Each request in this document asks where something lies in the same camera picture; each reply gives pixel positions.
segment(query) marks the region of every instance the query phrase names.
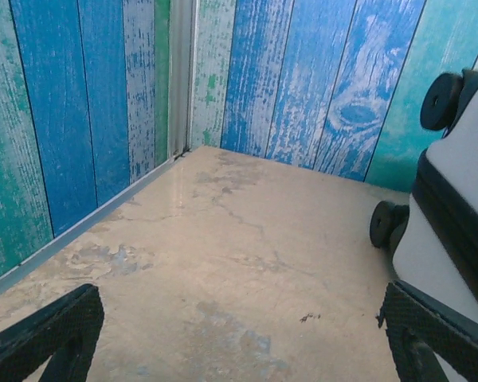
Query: black rubber wheel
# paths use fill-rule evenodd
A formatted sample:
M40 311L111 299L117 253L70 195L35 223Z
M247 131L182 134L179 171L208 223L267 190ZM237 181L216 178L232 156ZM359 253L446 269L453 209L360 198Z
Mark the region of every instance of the black rubber wheel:
M408 219L403 220L395 229L391 232L390 235L390 244L388 246L388 250L390 251L390 255L393 256L395 251L397 250L398 244L400 240L402 240L402 236L406 232Z
M421 105L424 129L439 131L453 123L463 86L463 78L454 73L443 73L432 82Z
M397 226L394 203L381 201L375 207L370 219L370 241L376 248L387 248L391 232Z

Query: suitcase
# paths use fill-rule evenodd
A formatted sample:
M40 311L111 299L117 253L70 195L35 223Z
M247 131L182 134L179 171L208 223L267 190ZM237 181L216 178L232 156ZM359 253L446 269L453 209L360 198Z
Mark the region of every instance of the suitcase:
M420 120L444 137L421 154L409 206L378 204L370 240L401 280L478 323L478 72L437 77ZM449 380L464 380L439 361Z

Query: distressed wood wall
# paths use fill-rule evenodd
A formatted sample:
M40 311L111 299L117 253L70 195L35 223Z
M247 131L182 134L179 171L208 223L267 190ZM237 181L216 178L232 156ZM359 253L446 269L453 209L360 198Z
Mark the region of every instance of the distressed wood wall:
M0 0L0 276L168 158L170 0Z
M478 68L478 1L202 5L193 147L407 191L420 153L441 136L419 125L429 85Z

